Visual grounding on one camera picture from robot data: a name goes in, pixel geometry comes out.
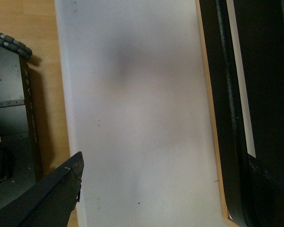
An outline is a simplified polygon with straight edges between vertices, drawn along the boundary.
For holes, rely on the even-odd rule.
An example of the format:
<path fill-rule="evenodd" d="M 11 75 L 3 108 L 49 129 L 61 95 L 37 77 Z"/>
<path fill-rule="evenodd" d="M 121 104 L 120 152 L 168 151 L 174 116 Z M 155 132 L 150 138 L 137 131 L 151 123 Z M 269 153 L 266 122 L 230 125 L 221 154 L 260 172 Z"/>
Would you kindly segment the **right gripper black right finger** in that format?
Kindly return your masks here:
<path fill-rule="evenodd" d="M 256 214 L 263 227 L 284 227 L 284 175 L 248 155 Z"/>

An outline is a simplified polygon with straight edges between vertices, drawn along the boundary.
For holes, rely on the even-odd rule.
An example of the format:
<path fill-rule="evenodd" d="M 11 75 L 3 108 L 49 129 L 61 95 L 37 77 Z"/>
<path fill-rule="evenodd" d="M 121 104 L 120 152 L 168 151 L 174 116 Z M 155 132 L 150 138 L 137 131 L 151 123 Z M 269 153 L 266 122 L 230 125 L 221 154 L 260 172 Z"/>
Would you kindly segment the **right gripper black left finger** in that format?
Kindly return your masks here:
<path fill-rule="evenodd" d="M 77 152 L 54 172 L 0 209 L 0 227 L 66 227 L 80 201 L 83 154 Z"/>

